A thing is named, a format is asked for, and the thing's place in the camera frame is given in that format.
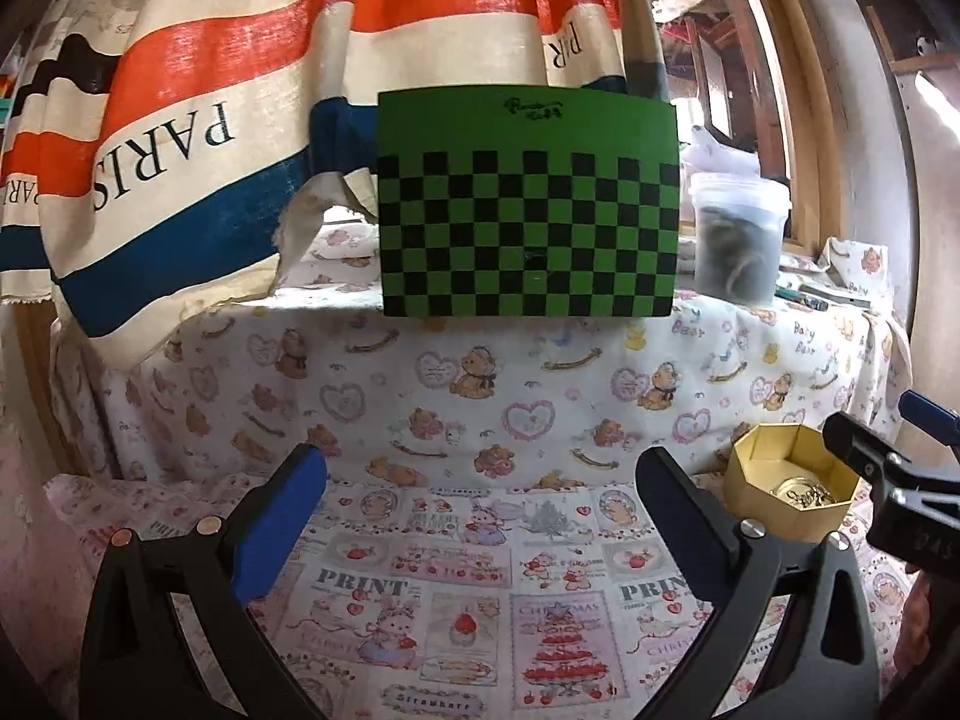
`window frame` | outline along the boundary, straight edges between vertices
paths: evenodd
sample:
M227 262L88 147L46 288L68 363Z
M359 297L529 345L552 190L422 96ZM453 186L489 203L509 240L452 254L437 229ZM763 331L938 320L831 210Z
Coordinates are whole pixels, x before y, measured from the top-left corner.
M748 3L773 76L784 132L793 200L792 237L784 239L784 250L816 256L827 238L845 237L841 140L834 124L841 121L835 116L841 107L824 73L826 47L810 28L809 0Z

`lid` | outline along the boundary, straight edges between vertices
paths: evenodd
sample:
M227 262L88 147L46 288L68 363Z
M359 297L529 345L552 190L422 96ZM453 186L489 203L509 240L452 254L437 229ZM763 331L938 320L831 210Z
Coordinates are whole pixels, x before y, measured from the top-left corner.
M698 205L698 194L710 194L710 202L726 202L728 205L752 205L772 214L790 213L790 189L768 178L757 175L735 175L726 172L696 172L690 176L690 194L693 204ZM727 194L720 199L717 194Z

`window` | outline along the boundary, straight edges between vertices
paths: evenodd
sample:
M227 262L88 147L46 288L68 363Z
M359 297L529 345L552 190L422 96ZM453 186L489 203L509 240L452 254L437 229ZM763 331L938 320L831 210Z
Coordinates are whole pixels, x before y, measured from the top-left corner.
M789 183L785 246L818 252L840 233L840 181L823 67L803 0L649 0L661 33L680 139L695 124L757 153ZM682 210L692 223L692 210Z

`blue clamp handle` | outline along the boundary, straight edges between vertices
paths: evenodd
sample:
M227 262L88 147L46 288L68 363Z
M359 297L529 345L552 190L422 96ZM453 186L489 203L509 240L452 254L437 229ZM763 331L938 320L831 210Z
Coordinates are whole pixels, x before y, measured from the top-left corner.
M899 399L899 412L910 424L944 446L960 446L960 416L908 389Z

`checkerboard pattern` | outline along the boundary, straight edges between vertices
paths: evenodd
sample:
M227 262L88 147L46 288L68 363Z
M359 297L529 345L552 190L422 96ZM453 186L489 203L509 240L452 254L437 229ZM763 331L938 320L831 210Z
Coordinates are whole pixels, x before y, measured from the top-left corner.
M680 169L652 173L569 151L381 154L384 313L668 316Z

